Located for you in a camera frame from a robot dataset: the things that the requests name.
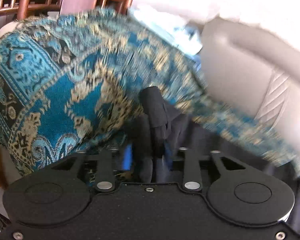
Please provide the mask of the black pants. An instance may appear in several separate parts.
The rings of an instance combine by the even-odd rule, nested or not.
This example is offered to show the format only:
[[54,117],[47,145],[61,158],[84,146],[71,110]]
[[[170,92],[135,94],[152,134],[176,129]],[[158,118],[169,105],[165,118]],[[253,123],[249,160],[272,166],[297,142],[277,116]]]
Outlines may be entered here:
[[140,92],[143,113],[125,129],[132,143],[134,181],[166,183],[165,151],[186,147],[198,154],[201,193],[217,215],[246,226],[286,220],[300,234],[300,176],[275,152],[254,155],[202,128],[165,101],[157,87]]

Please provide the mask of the teal paisley sofa throw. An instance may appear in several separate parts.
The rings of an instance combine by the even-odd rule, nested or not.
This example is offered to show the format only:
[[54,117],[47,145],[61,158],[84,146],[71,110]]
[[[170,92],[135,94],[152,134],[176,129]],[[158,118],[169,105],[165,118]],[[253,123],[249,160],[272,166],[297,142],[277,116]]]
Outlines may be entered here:
[[197,64],[111,9],[31,17],[0,38],[0,145],[21,175],[107,142],[162,96],[203,128],[276,165],[300,157],[275,131],[213,100]]

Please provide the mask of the beige leather sofa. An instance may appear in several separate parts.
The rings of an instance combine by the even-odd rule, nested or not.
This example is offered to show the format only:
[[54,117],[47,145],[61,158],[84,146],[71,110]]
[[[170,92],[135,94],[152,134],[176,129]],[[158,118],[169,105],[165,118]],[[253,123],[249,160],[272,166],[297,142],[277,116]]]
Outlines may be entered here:
[[133,7],[198,25],[208,92],[300,153],[300,0],[133,0]]

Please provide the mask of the light blue white cloth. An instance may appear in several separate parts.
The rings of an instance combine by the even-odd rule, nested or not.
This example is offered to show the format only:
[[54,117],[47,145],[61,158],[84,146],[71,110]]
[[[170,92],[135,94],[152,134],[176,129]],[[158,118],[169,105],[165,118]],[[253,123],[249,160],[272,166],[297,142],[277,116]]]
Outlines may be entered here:
[[144,8],[129,8],[128,15],[187,55],[196,55],[203,47],[198,28],[179,15]]

